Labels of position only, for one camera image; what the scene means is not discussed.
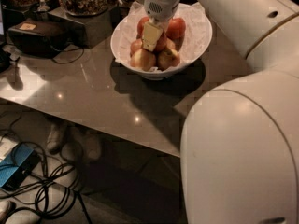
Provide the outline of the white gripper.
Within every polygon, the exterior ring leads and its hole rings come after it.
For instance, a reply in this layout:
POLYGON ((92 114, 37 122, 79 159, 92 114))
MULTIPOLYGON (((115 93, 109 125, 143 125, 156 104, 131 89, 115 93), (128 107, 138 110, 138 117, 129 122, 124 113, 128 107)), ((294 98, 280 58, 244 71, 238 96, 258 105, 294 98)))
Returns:
POLYGON ((147 21, 144 24, 142 42, 143 48, 154 51, 163 31, 168 30, 169 20, 175 15, 180 0, 144 0, 144 9, 150 18, 159 25, 147 21))

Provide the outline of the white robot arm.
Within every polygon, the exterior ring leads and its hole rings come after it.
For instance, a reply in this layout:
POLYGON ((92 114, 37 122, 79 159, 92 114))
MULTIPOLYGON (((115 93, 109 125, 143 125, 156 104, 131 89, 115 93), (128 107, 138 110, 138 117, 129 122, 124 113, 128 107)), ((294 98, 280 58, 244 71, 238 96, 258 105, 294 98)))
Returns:
MULTIPOLYGON (((188 224, 299 224, 298 6, 198 0, 252 69, 192 107, 180 145, 188 224)), ((157 3, 170 18, 178 0, 157 3)))

